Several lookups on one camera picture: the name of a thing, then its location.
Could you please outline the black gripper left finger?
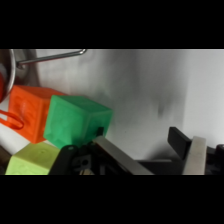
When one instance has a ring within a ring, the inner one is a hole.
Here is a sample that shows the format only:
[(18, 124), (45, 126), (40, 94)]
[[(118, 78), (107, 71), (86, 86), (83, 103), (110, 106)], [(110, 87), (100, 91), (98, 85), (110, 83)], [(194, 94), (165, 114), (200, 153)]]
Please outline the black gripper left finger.
[(132, 159), (107, 140), (99, 127), (95, 139), (78, 147), (64, 146), (55, 159), (50, 175), (153, 175), (153, 172)]

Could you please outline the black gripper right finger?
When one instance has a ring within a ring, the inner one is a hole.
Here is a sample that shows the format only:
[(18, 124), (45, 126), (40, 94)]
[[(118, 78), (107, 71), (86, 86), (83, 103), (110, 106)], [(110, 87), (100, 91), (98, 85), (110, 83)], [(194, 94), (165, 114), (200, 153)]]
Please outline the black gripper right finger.
[(190, 139), (176, 127), (169, 128), (167, 141), (184, 162), (183, 175), (224, 175), (224, 144), (209, 147), (205, 138)]

